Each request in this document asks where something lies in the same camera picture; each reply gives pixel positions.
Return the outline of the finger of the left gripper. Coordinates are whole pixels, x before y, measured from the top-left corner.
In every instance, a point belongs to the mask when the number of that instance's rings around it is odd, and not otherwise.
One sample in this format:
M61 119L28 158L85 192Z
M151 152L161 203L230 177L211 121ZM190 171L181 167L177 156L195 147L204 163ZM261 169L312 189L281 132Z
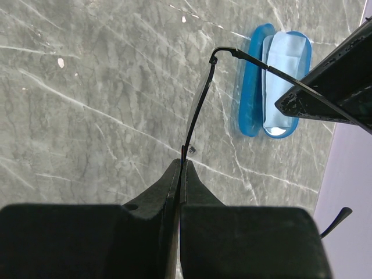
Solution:
M276 101L286 116L353 124L371 132L371 20L307 74L301 82L319 93L292 87Z

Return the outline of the light blue cleaning cloth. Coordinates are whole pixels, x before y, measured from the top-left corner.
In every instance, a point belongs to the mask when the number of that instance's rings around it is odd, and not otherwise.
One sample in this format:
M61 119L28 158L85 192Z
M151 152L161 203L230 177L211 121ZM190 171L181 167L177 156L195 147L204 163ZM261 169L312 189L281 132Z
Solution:
M262 61L299 80L307 73L307 55L311 47L307 38L291 33L277 32L263 41ZM273 137L281 137L291 130L293 118L284 116L275 106L292 84L283 78L262 71L263 128Z

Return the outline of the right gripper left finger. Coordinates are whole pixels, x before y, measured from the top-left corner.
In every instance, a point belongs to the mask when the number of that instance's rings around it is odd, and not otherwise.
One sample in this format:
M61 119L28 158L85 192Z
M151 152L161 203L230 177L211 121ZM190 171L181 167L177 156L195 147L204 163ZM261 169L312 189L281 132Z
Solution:
M181 162L123 205L1 209L2 278L174 278Z

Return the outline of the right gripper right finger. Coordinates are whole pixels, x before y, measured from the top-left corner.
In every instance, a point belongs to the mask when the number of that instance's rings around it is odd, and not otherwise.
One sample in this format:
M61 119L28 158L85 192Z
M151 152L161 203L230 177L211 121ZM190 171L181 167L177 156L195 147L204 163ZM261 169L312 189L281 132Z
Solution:
M184 278L331 278L318 229L296 207L226 206L192 162L181 176L180 260Z

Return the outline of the blue translucent glasses case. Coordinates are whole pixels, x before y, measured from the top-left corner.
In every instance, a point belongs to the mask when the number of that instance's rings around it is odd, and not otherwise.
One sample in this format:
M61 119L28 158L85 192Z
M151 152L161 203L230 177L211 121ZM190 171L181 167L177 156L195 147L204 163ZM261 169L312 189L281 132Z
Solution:
M276 31L270 23L257 27L251 37L251 43L248 47L248 54L262 61L263 41L266 37L274 35ZM302 35L298 31L289 31L287 33ZM307 73L310 70L312 58L312 46L307 38L307 46L311 47L311 53L307 55ZM263 101L262 101L262 71L257 66L246 63L244 78L241 87L241 99L239 104L238 125L240 131L249 137L255 137L260 130L263 130L269 137L282 139L291 135L298 125L298 118L293 118L293 126L291 130L283 134L281 137L273 137L269 135L263 128Z

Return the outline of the black thin sunglasses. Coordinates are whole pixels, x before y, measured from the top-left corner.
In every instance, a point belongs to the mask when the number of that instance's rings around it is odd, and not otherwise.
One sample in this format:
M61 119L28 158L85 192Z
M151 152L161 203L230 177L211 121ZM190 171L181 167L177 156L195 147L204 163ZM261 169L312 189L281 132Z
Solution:
M299 80L290 77L288 74L285 74L281 70L276 69L273 66L269 66L262 62L261 60L253 57L252 55L243 52L240 49L237 48L232 48L232 47L226 47L226 46L219 46L216 49L213 50L212 55L209 59L209 63L207 66L207 71L203 79L198 85L198 90L197 93L195 94L192 105L191 105L191 110L188 116L187 120L187 132L186 132L186 138L185 138L185 143L181 148L181 165L183 166L185 164L185 161L187 160L187 153L188 153L188 148L189 144L191 141L192 133L195 128L196 121L198 119L199 113L201 111L201 107L203 105L203 102L206 98L206 95L208 93L208 90L210 88L210 84L213 80L214 76L214 70L216 68L216 64L218 62L218 58L216 57L216 54L220 51L225 51L229 52L231 56L237 58L237 59L242 59L246 62L249 62L255 66L257 66L261 70L268 71L275 76L283 79L284 81L289 82L292 85L298 86L301 89L305 90L305 92L313 94L315 96L318 96L319 93L316 92L315 90L311 90L307 85L304 85L301 83Z

